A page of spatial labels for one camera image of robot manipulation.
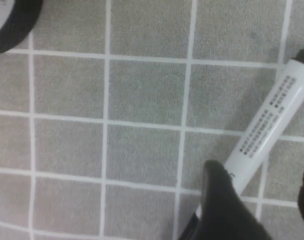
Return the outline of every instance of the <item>white tube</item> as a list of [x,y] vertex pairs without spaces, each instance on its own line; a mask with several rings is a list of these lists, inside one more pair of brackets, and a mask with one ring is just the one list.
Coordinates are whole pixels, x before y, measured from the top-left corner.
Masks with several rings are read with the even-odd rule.
[[[304,64],[290,60],[225,163],[240,195],[304,101]],[[200,218],[199,205],[196,216]]]

